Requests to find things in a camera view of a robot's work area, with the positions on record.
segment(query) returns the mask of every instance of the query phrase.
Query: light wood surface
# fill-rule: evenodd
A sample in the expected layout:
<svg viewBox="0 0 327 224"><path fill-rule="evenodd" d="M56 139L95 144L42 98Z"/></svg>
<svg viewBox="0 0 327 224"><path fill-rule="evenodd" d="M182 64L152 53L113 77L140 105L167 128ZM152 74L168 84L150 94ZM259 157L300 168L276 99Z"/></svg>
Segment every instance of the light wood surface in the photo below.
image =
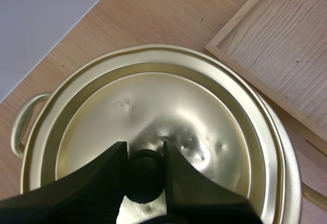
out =
<svg viewBox="0 0 327 224"><path fill-rule="evenodd" d="M53 91L78 67L115 49L168 43L201 51L246 1L101 0L0 104L0 199L19 192L21 160L11 152L9 132L24 101ZM324 192L327 160L292 136L304 182ZM305 202L302 218L302 223L323 223L327 215Z"/></svg>
<svg viewBox="0 0 327 224"><path fill-rule="evenodd" d="M209 42L279 106L294 131L327 154L327 0L249 0Z"/></svg>

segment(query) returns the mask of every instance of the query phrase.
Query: gold metal lid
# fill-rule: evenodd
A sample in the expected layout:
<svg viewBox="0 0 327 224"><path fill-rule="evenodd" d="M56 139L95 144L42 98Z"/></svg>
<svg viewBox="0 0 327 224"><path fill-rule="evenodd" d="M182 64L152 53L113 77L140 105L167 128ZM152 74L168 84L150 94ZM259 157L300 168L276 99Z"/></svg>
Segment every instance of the gold metal lid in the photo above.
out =
<svg viewBox="0 0 327 224"><path fill-rule="evenodd" d="M29 136L22 192L77 170L116 141L127 141L133 153L161 152L163 140L177 143L197 170L247 196L263 222L273 223L284 169L261 99L220 62L167 45L103 55L53 92ZM164 194L145 205L125 198L118 222L165 211Z"/></svg>

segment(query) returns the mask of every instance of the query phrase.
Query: wooden table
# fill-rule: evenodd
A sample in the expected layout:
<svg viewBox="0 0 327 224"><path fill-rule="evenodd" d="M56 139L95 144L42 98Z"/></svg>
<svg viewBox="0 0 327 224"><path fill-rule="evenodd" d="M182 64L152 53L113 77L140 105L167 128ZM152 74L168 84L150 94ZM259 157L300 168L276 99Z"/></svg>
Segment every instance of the wooden table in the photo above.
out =
<svg viewBox="0 0 327 224"><path fill-rule="evenodd" d="M21 160L11 151L9 133L27 99L53 91L78 67L115 49L168 43L202 51L246 1L101 0L0 104L0 199L19 193ZM303 180L327 194L327 159L289 133ZM303 205L301 223L324 223L327 219L327 214L311 203L304 201Z"/></svg>

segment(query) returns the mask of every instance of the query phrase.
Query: pot handle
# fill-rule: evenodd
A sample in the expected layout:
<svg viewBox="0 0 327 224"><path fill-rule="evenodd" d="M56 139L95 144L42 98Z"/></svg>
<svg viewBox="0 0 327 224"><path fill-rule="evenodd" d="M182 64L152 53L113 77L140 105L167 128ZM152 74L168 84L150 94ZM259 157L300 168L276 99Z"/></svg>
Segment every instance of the pot handle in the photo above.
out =
<svg viewBox="0 0 327 224"><path fill-rule="evenodd" d="M29 99L19 110L16 119L14 120L11 135L10 144L13 152L20 158L24 156L25 146L21 143L22 136L25 133L26 127L31 118L32 112L35 106L50 97L51 93L42 93Z"/></svg>
<svg viewBox="0 0 327 224"><path fill-rule="evenodd" d="M302 182L303 197L327 212L327 197Z"/></svg>

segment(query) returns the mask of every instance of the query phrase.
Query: white wall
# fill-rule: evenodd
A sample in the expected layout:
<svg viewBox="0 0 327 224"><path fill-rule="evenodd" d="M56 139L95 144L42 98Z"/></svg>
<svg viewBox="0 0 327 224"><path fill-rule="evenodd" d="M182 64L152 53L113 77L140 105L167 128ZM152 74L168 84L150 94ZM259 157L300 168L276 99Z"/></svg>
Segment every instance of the white wall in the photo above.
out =
<svg viewBox="0 0 327 224"><path fill-rule="evenodd" d="M0 0L0 102L99 0Z"/></svg>

